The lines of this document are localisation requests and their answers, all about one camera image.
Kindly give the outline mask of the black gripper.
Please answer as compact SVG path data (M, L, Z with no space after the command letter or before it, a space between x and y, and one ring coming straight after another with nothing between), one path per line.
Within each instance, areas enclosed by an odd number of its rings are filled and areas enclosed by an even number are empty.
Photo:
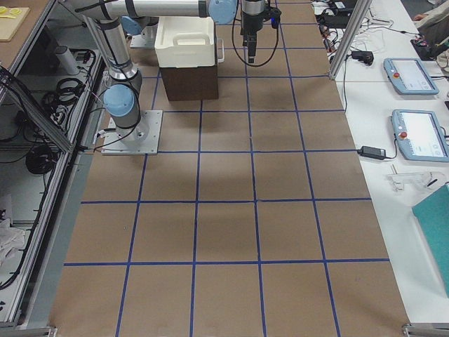
M264 18L264 1L241 1L241 35L243 45L257 43L257 32L262 29Z

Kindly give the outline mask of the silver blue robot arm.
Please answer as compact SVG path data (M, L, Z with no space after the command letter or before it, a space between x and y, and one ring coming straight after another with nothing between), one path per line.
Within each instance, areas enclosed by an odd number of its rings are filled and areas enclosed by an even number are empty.
M102 56L108 62L112 85L103 103L115 123L115 139L101 150L108 154L154 154L159 146L162 112L140 109L142 75L126 45L121 19L210 18L227 24L239 9L237 1L69 1L85 17Z

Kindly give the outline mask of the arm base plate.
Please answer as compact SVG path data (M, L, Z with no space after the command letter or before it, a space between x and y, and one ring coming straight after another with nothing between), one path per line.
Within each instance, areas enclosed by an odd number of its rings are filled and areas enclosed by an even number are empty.
M129 131L120 128L106 134L106 145L101 147L101 153L103 155L157 154L162 120L162 110L142 110L140 123L129 136L125 137Z

